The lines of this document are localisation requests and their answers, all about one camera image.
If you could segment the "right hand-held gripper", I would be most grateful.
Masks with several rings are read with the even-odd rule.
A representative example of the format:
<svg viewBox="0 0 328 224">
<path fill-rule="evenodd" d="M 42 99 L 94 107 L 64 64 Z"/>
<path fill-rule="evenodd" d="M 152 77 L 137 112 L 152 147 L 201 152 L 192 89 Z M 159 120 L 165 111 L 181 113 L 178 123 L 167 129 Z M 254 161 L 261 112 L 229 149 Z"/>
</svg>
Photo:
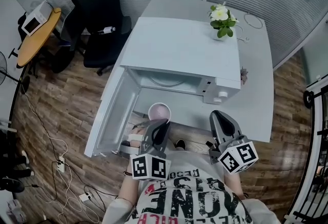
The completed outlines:
<svg viewBox="0 0 328 224">
<path fill-rule="evenodd" d="M 258 160 L 253 142 L 246 135 L 241 135 L 239 125 L 232 117 L 214 110 L 209 120 L 215 141 L 227 140 L 215 145 L 207 142 L 211 164 L 220 163 L 229 174 L 236 174 Z"/>
</svg>

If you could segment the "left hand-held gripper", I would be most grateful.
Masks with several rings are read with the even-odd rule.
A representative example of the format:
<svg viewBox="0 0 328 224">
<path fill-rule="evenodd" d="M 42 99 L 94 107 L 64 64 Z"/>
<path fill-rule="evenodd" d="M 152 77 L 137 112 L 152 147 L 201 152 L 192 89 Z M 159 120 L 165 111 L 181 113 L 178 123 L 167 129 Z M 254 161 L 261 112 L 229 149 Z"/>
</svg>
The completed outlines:
<svg viewBox="0 0 328 224">
<path fill-rule="evenodd" d="M 170 129 L 168 119 L 162 119 L 157 127 L 156 121 L 146 121 L 141 124 L 145 130 L 139 147 L 133 147 L 131 142 L 123 141 L 120 152 L 129 155 L 127 175 L 134 180 L 162 181 L 168 178 L 171 161 L 167 159 L 166 134 Z"/>
</svg>

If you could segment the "person's left hand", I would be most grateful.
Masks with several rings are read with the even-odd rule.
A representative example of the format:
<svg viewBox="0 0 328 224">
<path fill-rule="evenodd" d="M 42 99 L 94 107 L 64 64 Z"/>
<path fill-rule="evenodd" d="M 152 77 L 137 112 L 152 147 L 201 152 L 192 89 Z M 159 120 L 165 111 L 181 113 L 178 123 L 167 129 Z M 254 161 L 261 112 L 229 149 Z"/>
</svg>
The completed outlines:
<svg viewBox="0 0 328 224">
<path fill-rule="evenodd" d="M 144 133 L 145 133 L 145 128 L 142 127 L 134 128 L 128 135 L 128 142 L 130 144 L 130 147 L 139 148 Z"/>
</svg>

